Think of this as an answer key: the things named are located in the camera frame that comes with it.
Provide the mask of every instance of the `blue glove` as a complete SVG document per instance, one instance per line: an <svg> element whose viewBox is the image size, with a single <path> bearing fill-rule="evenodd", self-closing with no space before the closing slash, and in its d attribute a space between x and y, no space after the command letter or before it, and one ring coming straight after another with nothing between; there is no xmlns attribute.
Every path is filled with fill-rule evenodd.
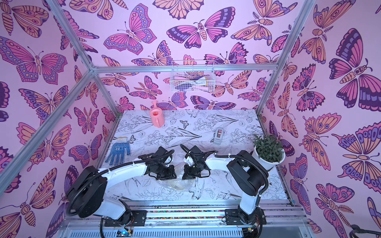
<svg viewBox="0 0 381 238"><path fill-rule="evenodd" d="M109 156L106 159L106 163L110 161L110 165L121 165L124 163L124 156L127 152L127 155L131 154L130 144L129 143L115 143L112 145Z"/></svg>

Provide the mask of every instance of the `butterfly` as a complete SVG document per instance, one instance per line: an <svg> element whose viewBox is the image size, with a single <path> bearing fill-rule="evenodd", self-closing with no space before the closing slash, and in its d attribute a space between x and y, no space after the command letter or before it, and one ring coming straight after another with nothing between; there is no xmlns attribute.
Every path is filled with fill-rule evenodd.
<svg viewBox="0 0 381 238"><path fill-rule="evenodd" d="M318 226L313 220L307 219L307 222L311 226L312 232L314 232L315 234L322 232L320 226Z"/></svg>
<svg viewBox="0 0 381 238"><path fill-rule="evenodd" d="M279 16L283 16L287 13L289 13L292 9L294 9L297 6L298 3L293 3L289 7L283 7L282 4L279 1L272 2L272 0L268 1L261 1L261 0L254 0L255 8L257 9L258 13L263 18L275 18ZM273 24L273 21L270 19L259 19L259 15L257 15L255 12L253 12L253 16L256 20L249 21L247 24L255 24L253 26L246 27L242 30L237 31L234 33L231 38L237 39L237 40L249 40L254 37L254 40L267 40L267 45L271 45L272 36L269 30L265 28L264 26L269 26Z"/></svg>
<svg viewBox="0 0 381 238"><path fill-rule="evenodd" d="M141 97L143 99L146 99L149 97L149 99L155 100L158 94L162 94L162 92L157 89L159 86L157 86L156 83L152 82L152 79L148 76L144 77L144 84L138 82L141 86L141 88L134 87L136 90L142 90L142 91L135 91L129 93L129 95L134 96L134 97Z"/></svg>
<svg viewBox="0 0 381 238"><path fill-rule="evenodd" d="M61 227L62 222L65 219L66 209L69 205L69 201L66 198L66 193L69 192L70 187L77 180L79 173L74 165L70 165L67 169L64 181L64 196L62 196L61 201L62 204L58 207L57 211L54 213L50 224L48 226L48 230L46 231L46 238L52 238L55 233Z"/></svg>
<svg viewBox="0 0 381 238"><path fill-rule="evenodd" d="M358 88L360 88L359 107L381 112L381 81L372 75L362 74L367 68L373 71L372 68L367 67L367 59L365 59L367 64L359 67L362 53L363 42L361 35L356 29L352 28L344 35L336 50L336 55L346 60L349 64L341 59L332 59L329 64L331 68L330 79L344 76L340 80L340 83L349 82L336 94L336 97L344 100L344 105L347 108L354 107L356 104ZM356 79L357 75L360 75L359 82Z"/></svg>
<svg viewBox="0 0 381 238"><path fill-rule="evenodd" d="M23 145L25 145L25 143L29 141L32 135L36 132L34 128L22 122L19 123L19 126L16 128L16 130L19 132L17 136L20 139L20 143ZM27 171L30 171L33 165L45 161L47 157L50 157L52 160L60 160L61 163L63 163L64 161L61 159L61 157L65 152L65 145L67 144L67 141L71 135L70 132L70 125L64 126L60 131L56 133L54 137L53 131L53 139L50 138L49 140L44 140L29 159L32 165L27 169Z"/></svg>
<svg viewBox="0 0 381 238"><path fill-rule="evenodd" d="M49 84L58 84L58 73L64 71L66 58L57 53L46 54L42 58L33 57L24 47L0 36L0 53L8 63L17 65L16 69L23 82L36 82L38 75Z"/></svg>
<svg viewBox="0 0 381 238"><path fill-rule="evenodd" d="M73 17L70 15L70 13L68 11L66 11L66 10L63 10L63 11L64 11L64 14L66 16L66 19L70 22L70 25L72 26L75 34L77 35L77 37L78 37L79 41L81 42L81 45L85 49L85 51L98 53L98 51L96 49L94 49L93 47L91 47L88 44L84 43L84 42L86 42L86 40L84 38L87 38L87 39L98 39L99 36L89 32L87 30L79 29L78 24L74 21ZM57 23L57 25L59 27L59 30L61 31L61 33L63 35L61 37L61 50L66 49L69 44L70 44L70 48L72 48L73 45L71 44L69 38L67 37L64 29L61 27L61 25L57 21L56 17L54 17L54 19L56 20L56 23ZM73 57L74 57L74 61L77 61L77 59L78 59L78 53L76 52L75 49L73 49Z"/></svg>
<svg viewBox="0 0 381 238"><path fill-rule="evenodd" d="M0 217L0 230L2 231L2 237L14 238L17 236L17 233L20 230L22 220L22 216L20 215L20 213L24 215L25 221L28 223L28 225L33 227L36 226L36 216L32 211L32 208L44 209L48 207L50 204L52 204L56 196L56 191L53 190L56 177L57 169L53 168L42 179L36 191L34 192L32 198L30 199L29 204L27 204L27 193L27 198L25 202L23 202L20 206L16 207L10 205L16 208L20 208L21 211Z"/></svg>
<svg viewBox="0 0 381 238"><path fill-rule="evenodd" d="M82 79L82 74L81 72L79 71L78 67L75 66L74 67L74 79L75 81L78 83L81 79ZM82 96L85 94L86 97L88 97L90 95L90 100L91 100L91 103L94 105L94 107L98 107L96 104L95 104L95 99L96 99L96 93L98 92L98 86L96 85L95 82L93 83L89 83L78 95L77 99L76 100L79 100L82 98Z"/></svg>
<svg viewBox="0 0 381 238"><path fill-rule="evenodd" d="M107 123L110 123L110 121L115 121L116 117L110 108L102 107L102 112Z"/></svg>
<svg viewBox="0 0 381 238"><path fill-rule="evenodd" d="M305 181L302 180L307 174L307 156L301 153L300 157L296 158L295 163L289 163L288 167L290 174L294 176L290 180L290 188L298 196L299 203L304 207L306 214L311 215L311 204L308 194L303 187Z"/></svg>
<svg viewBox="0 0 381 238"><path fill-rule="evenodd" d="M286 176L286 174L287 174L287 168L286 168L286 166L280 166L280 170L281 170L281 172L282 172L282 174L283 174L283 176Z"/></svg>
<svg viewBox="0 0 381 238"><path fill-rule="evenodd" d="M266 57L264 57L263 55L261 55L261 54L255 54L254 56L253 56L253 60L254 60L254 62L255 63L257 63L257 64L271 64L271 63L273 63L273 64L275 64L277 61L278 61L278 59L279 59L279 54L277 54L276 56L274 56L273 58L271 58L269 55L267 55L269 58L270 58L270 60L268 60Z"/></svg>
<svg viewBox="0 0 381 238"><path fill-rule="evenodd" d="M269 99L267 99L267 101L266 101L266 107L267 107L267 109L270 109L270 112L272 112L273 115L275 114L275 104L274 104L273 100L275 99L274 95L275 95L275 93L277 93L278 88L279 88L279 82L277 82L274 85L274 87L271 90Z"/></svg>
<svg viewBox="0 0 381 238"><path fill-rule="evenodd" d="M104 141L106 142L106 140L110 134L110 130L107 129L104 125L102 125L102 130L103 130Z"/></svg>
<svg viewBox="0 0 381 238"><path fill-rule="evenodd" d="M9 101L9 87L6 83L0 81L0 108L6 108ZM9 118L8 113L0 110L0 122Z"/></svg>
<svg viewBox="0 0 381 238"><path fill-rule="evenodd" d="M368 202L368 210L371 217L373 218L373 221L375 221L378 228L381 229L381 213L377 211L375 202L373 202L373 199L371 197L368 197L367 202Z"/></svg>
<svg viewBox="0 0 381 238"><path fill-rule="evenodd" d="M177 63L173 62L171 55L171 51L169 50L167 44L165 43L165 40L160 42L159 46L157 47L156 51L156 57L152 57L152 59L133 59L131 60L132 63L137 64L139 66L157 66L157 65L178 65ZM157 75L160 72L153 72L155 74L155 77L157 78Z"/></svg>
<svg viewBox="0 0 381 238"><path fill-rule="evenodd" d="M227 57L227 52L226 57L222 56L220 53L223 59L213 54L206 54L204 56L204 60L207 61L206 64L245 64L245 57L249 52L243 48L244 46L245 45L238 42L233 46L232 50L229 53L229 57ZM225 71L215 71L217 76L221 76L224 73Z"/></svg>
<svg viewBox="0 0 381 238"><path fill-rule="evenodd" d="M299 144L299 146L304 145L307 152L311 152L312 156L315 158L315 161L317 161L320 166L323 166L324 169L331 170L328 155L326 154L323 146L319 143L320 138L323 137L320 135L330 131L334 126L336 126L337 123L339 123L341 116L337 115L337 113L328 113L319 116L317 119L310 117L306 120L304 116L303 119L306 121L305 129L307 131L307 135L303 137L303 142Z"/></svg>
<svg viewBox="0 0 381 238"><path fill-rule="evenodd" d="M212 93L213 97L221 97L225 93L225 89L233 95L233 89L232 88L237 88L237 89L243 89L247 87L249 84L246 82L249 79L249 76L251 75L251 70L245 70L242 71L240 74L238 74L232 81L229 83L230 77L227 80L225 85L216 85L215 86L215 91Z"/></svg>
<svg viewBox="0 0 381 238"><path fill-rule="evenodd" d="M19 92L21 92L21 95L27 101L29 106L33 109L36 109L38 118L40 118L40 125L44 123L44 121L50 116L50 114L57 108L57 106L64 98L66 98L67 94L69 93L67 86L61 87L53 98L51 98L51 96L46 98L35 91L24 88L20 88Z"/></svg>
<svg viewBox="0 0 381 238"><path fill-rule="evenodd" d="M124 97L121 97L119 99L119 103L117 103L117 109L120 113L124 113L124 111L127 111L127 110L133 110L135 108L135 106L128 102L128 98L126 96Z"/></svg>
<svg viewBox="0 0 381 238"><path fill-rule="evenodd" d="M184 129L186 129L187 126L189 126L188 121L182 121L182 120L180 120L180 122L182 123L182 126L184 127Z"/></svg>
<svg viewBox="0 0 381 238"><path fill-rule="evenodd" d="M287 108L289 98L290 98L290 83L288 82L285 86L285 89L283 90L282 95L278 97L278 106L281 109L283 109L283 111L278 113L278 116L279 117L283 116L281 129L284 132L288 131L293 137L298 138L299 136L298 131L296 129L295 123L292 121L291 117L289 116L289 114L291 113L289 109Z"/></svg>
<svg viewBox="0 0 381 238"><path fill-rule="evenodd" d="M150 24L151 19L148 17L148 7L139 3L130 14L129 27L131 31L126 26L126 33L111 35L103 44L107 49L117 49L119 51L127 49L138 55L143 51L143 46L140 42L152 43L156 40L156 36L148 28Z"/></svg>
<svg viewBox="0 0 381 238"><path fill-rule="evenodd" d="M248 92L248 93L241 93L238 95L238 98L243 98L244 100L248 99L251 102L257 102L261 99L261 95L263 94L267 81L265 80L266 77L260 78L257 82L257 89L252 89L253 92Z"/></svg>
<svg viewBox="0 0 381 238"><path fill-rule="evenodd" d="M369 189L373 189L374 191L381 193L381 185L379 184L381 179L381 171L369 161L372 160L371 157L379 156L380 153L378 153L378 155L368 156L368 154L372 153L380 144L381 138L377 136L379 134L381 134L381 122L358 129L358 131L356 131L357 138L353 134L343 136L332 134L339 140L339 145L342 148L351 153L357 154L343 155L344 157L350 159L360 159L343 165L343 174L339 175L339 178L348 176L351 179L361 181L364 177L364 184L368 186Z"/></svg>
<svg viewBox="0 0 381 238"><path fill-rule="evenodd" d="M142 105L142 104L140 104L140 109L141 109L141 110L144 110L144 111L149 111L149 110L151 110L151 109L149 109L148 107L146 107L146 106L144 106L144 105Z"/></svg>
<svg viewBox="0 0 381 238"><path fill-rule="evenodd" d="M101 146L102 142L102 134L99 134L95 136L93 142L91 144L84 146L84 145L77 145L74 146L69 150L69 156L73 157L75 161L81 161L82 168L86 167L89 162L90 158L92 160L96 160L98 158L98 149Z"/></svg>
<svg viewBox="0 0 381 238"><path fill-rule="evenodd" d="M216 110L216 109L232 109L236 106L235 103L232 102L216 102L216 101L209 101L206 98L200 97L200 96L191 96L190 100L195 105L195 109L201 109L201 110Z"/></svg>
<svg viewBox="0 0 381 238"><path fill-rule="evenodd" d="M92 109L90 108L89 113L87 113L86 108L83 108L83 112L77 107L74 107L74 113L78 117L78 125L82 126L82 132L86 134L87 131L94 133L95 125L97 124L97 117L99 115L99 110L95 110L91 114Z"/></svg>
<svg viewBox="0 0 381 238"><path fill-rule="evenodd" d="M179 43L185 41L184 46L187 49L200 48L201 38L206 40L207 35L214 43L221 37L227 36L227 30L216 27L228 28L234 19L234 15L234 7L223 8L209 17L204 25L201 23L203 20L201 20L198 23L193 23L198 24L197 27L190 25L175 26L167 31L167 35Z"/></svg>
<svg viewBox="0 0 381 238"><path fill-rule="evenodd" d="M204 0L155 0L153 5L161 9L169 9L169 15L177 20L185 19L189 11L200 10Z"/></svg>
<svg viewBox="0 0 381 238"><path fill-rule="evenodd" d="M300 47L298 53L303 49L306 50L307 54L312 53L312 59L318 63L325 64L325 48L323 41L320 39L320 36L324 41L327 41L327 37L324 33L330 31L333 26L328 27L339 19L345 12L347 12L356 0L343 0L335 3L329 10L328 7L324 8L321 12L317 11L317 4L314 8L314 22L321 29L312 30L312 34L316 37L311 38L304 42Z"/></svg>
<svg viewBox="0 0 381 238"><path fill-rule="evenodd" d="M157 107L162 110L177 110L177 107L184 108L188 106L185 99L187 99L185 92L177 92L173 94L171 100L168 98L168 102L157 103Z"/></svg>
<svg viewBox="0 0 381 238"><path fill-rule="evenodd" d="M283 149L285 150L286 156L292 156L293 154L295 154L294 147L285 139L281 139L282 136L277 131L277 128L275 127L275 125L272 121L269 122L269 132L270 132L270 134L275 136L278 141L280 141L280 143L283 146Z"/></svg>
<svg viewBox="0 0 381 238"><path fill-rule="evenodd" d="M353 213L353 210L346 205L337 206L336 203L343 203L350 200L355 195L355 192L348 187L343 186L337 188L330 183L326 184L325 188L322 184L317 184L316 188L322 194L318 194L321 199L315 198L315 202L320 209L324 209L323 214L325 219L334 226L337 234L341 238L347 238L347 234L340 218L350 227L350 223L342 212Z"/></svg>
<svg viewBox="0 0 381 238"><path fill-rule="evenodd" d="M307 108L314 111L316 107L321 105L325 100L325 97L320 93L308 91L309 89L313 89L309 88L309 84L314 82L311 82L311 79L314 75L315 67L315 64L310 64L308 68L303 68L300 76L298 76L292 83L292 89L294 91L301 90L298 93L298 96L302 95L302 97L296 103L296 109L298 109L298 111L303 112L307 110Z"/></svg>
<svg viewBox="0 0 381 238"><path fill-rule="evenodd" d="M1 9L3 10L2 18L5 30L9 35L13 31L13 17L21 28L30 36L38 38L42 34L42 30L38 28L42 26L49 18L49 13L37 6L15 6L10 7L8 5L10 1L2 1Z"/></svg>
<svg viewBox="0 0 381 238"><path fill-rule="evenodd" d="M112 0L114 3L118 4L122 8L128 10L126 4L122 0ZM76 10L88 13L95 13L101 7L101 10L98 12L97 16L103 20L110 20L114 13L112 5L109 0L95 0L95 1L86 1L86 0L71 0L69 6Z"/></svg>
<svg viewBox="0 0 381 238"><path fill-rule="evenodd" d="M291 63L292 62L288 62L288 59L287 59L287 62L285 63L285 65L283 65L283 69L281 73L281 76L283 75L283 81L286 81L289 75L294 74L298 70L298 67Z"/></svg>

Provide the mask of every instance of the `pink watering can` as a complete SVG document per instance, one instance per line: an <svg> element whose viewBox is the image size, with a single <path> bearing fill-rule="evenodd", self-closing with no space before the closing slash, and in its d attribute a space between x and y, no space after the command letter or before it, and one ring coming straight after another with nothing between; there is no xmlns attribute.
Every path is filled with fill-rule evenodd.
<svg viewBox="0 0 381 238"><path fill-rule="evenodd" d="M157 101L153 101L152 103L154 104L154 108L149 111L149 115L151 116L152 124L160 128L164 125L163 110L157 107Z"/></svg>

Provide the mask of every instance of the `black cable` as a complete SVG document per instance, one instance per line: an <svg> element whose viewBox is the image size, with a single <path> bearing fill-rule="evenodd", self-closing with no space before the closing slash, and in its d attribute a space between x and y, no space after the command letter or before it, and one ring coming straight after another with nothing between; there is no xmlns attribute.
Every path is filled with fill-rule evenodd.
<svg viewBox="0 0 381 238"><path fill-rule="evenodd" d="M101 224L99 225L99 233L101 234L101 238L105 238L103 234L103 217L101 217Z"/></svg>

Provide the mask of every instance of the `potted plant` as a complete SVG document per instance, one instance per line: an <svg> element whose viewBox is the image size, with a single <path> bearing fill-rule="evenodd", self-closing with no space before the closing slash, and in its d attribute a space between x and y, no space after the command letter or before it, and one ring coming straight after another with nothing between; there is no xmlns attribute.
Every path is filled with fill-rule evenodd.
<svg viewBox="0 0 381 238"><path fill-rule="evenodd" d="M283 146L275 136L255 137L253 156L267 171L285 160Z"/></svg>

